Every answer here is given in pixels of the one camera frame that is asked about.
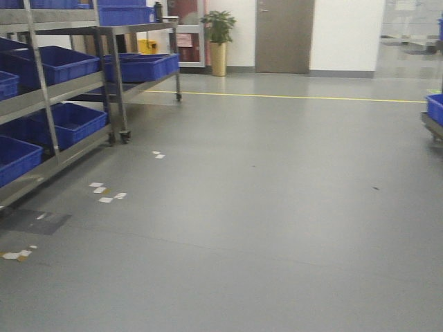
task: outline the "green leaves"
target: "green leaves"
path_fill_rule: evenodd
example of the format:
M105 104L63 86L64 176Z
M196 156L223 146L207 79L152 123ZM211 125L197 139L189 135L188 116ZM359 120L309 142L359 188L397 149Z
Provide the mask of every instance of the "green leaves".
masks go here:
M212 43L221 44L232 41L229 30L234 27L237 21L230 12L211 10L209 14L200 19L200 22L206 24L206 34Z

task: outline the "metal shelving rack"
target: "metal shelving rack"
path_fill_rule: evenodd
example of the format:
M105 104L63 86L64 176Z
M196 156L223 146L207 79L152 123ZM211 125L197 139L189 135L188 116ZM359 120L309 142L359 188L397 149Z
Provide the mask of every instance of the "metal shelving rack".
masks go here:
M94 8L96 0L90 0ZM46 86L42 59L37 47L37 34L47 30L61 29L69 35L69 29L82 29L98 26L98 12L96 10L36 10L30 8L29 0L24 0L24 9L0 10L0 33L25 33L29 47L33 50L41 88L17 97L0 102L0 124L26 116L40 109L46 110L49 131L53 146L50 148L51 157L28 173L0 188L0 211L23 195L35 189L71 163L81 158L98 145L114 136L111 125L88 136L74 146L60 151L55 135L55 126L51 113L51 105L68 100L76 95L105 85L105 75L102 71L80 77L68 82L53 86ZM92 35L98 40L98 29L93 28Z
M136 24L130 26L101 26L98 27L98 34L101 36L105 36L107 40L107 48L110 50L110 54L112 57L112 64L114 67L114 77L116 77L116 82L114 83L106 83L104 87L105 95L109 98L110 106L116 105L118 107L118 113L120 115L120 137L124 143L129 142L131 138L131 131L129 130L129 126L127 123L127 114L125 104L129 103L129 101L138 95L139 93L147 90L158 83L166 80L170 77L175 76L176 79L176 97L177 101L181 101L181 90L180 90L180 70L175 71L165 77L157 81L152 82L137 82L133 84L123 83L122 75L121 75L121 67L120 67L120 59L118 57L118 47L117 47L117 36L125 35L130 33L141 33L141 32L149 32L153 30L163 30L163 29L172 29L172 40L174 44L174 49L171 51L173 53L178 53L179 49L177 46L177 24L178 17L163 17L163 20L167 22L163 23L150 23L150 24ZM76 29L68 29L71 34L75 35L91 35L94 33L94 30L91 28L76 28ZM52 30L46 31L45 34L48 35L62 35L65 32L63 30ZM104 49L103 42L101 38L99 39L100 53L106 54L106 50ZM103 102L103 94L88 92L82 95L77 95L72 100L83 101L83 102Z

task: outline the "potted plant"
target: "potted plant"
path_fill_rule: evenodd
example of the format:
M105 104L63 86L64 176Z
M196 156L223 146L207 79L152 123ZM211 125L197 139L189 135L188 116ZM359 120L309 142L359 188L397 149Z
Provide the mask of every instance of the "potted plant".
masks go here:
M236 22L230 12L211 10L200 19L206 24L206 35L210 41L210 58L214 76L226 76L227 43L232 41L230 30Z

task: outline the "yellow floor line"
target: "yellow floor line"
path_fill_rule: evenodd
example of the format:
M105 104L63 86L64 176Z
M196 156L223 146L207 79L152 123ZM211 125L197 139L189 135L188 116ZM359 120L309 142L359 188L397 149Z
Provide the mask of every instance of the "yellow floor line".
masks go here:
M153 93L176 93L175 91L145 90ZM344 98L344 97L308 97L297 95L255 95L245 93L218 93L218 92L182 92L184 95L222 95L229 97L256 97L256 98L280 98L280 99L305 99L305 100L351 100L358 102L402 102L410 104L426 104L424 100L396 100L396 99L371 99L371 98Z

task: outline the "doorway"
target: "doorway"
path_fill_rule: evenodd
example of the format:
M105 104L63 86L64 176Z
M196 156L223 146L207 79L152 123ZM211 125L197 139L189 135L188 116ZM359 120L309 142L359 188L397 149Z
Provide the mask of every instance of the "doorway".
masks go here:
M442 0L386 0L376 77L440 81Z
M255 71L308 73L314 0L257 0Z

